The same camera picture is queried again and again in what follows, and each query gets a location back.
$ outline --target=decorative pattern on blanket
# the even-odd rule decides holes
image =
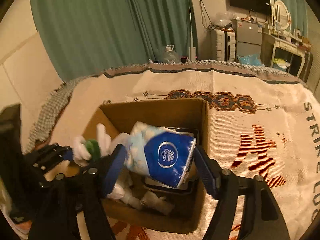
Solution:
[[[221,167],[239,176],[262,175],[299,239],[320,207],[320,105],[297,78],[270,68],[222,64],[157,65],[111,70],[86,91],[73,91],[51,142],[71,145],[103,101],[202,97],[210,104],[210,150]],[[136,228],[110,219],[118,240],[202,239],[217,202],[207,195],[198,229],[189,235]],[[239,197],[229,239],[236,239],[244,198]]]

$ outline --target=curtain fold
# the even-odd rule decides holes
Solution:
[[[50,60],[60,78],[68,81],[98,74],[103,69],[157,60],[166,44],[174,44],[180,56],[187,56],[190,1],[30,0],[30,3]]]
[[[291,32],[294,29],[300,29],[301,34],[308,36],[308,17],[307,17],[307,3],[305,0],[281,0],[286,5],[288,11],[291,13]]]

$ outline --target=chinese character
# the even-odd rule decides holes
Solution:
[[[278,187],[285,184],[283,177],[275,177],[270,179],[268,177],[268,168],[276,165],[276,162],[272,158],[267,157],[269,149],[276,148],[274,140],[266,141],[264,130],[258,125],[252,126],[254,130],[254,136],[256,139],[256,145],[252,145],[253,137],[240,133],[240,147],[238,154],[230,166],[230,170],[237,168],[246,158],[248,153],[257,154],[258,161],[250,163],[248,169],[250,171],[257,171],[259,175],[264,177],[269,187]]]

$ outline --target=metal bolt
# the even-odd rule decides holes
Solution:
[[[61,179],[63,179],[64,178],[64,174],[63,173],[58,173],[57,175],[56,175],[56,179],[57,180],[61,180]]]
[[[90,174],[96,174],[96,173],[98,172],[98,169],[97,169],[97,168],[90,168],[90,169],[88,170],[88,172],[89,172]]]
[[[257,175],[257,176],[256,176],[256,180],[257,180],[257,181],[263,181],[263,177],[262,177],[261,175]]]
[[[224,175],[230,175],[230,174],[231,174],[231,171],[228,170],[228,169],[223,169],[221,172],[222,172],[222,174],[224,174]]]

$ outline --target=green object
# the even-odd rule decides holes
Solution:
[[[291,13],[291,32],[300,29],[301,35],[308,36],[307,2],[305,0],[281,0]]]
[[[44,47],[63,81],[156,60],[174,44],[188,55],[191,0],[30,0]]]
[[[92,156],[92,161],[96,161],[100,159],[101,153],[100,153],[100,147],[98,144],[98,141],[95,139],[89,139],[85,142],[85,147],[87,148],[88,152]]]

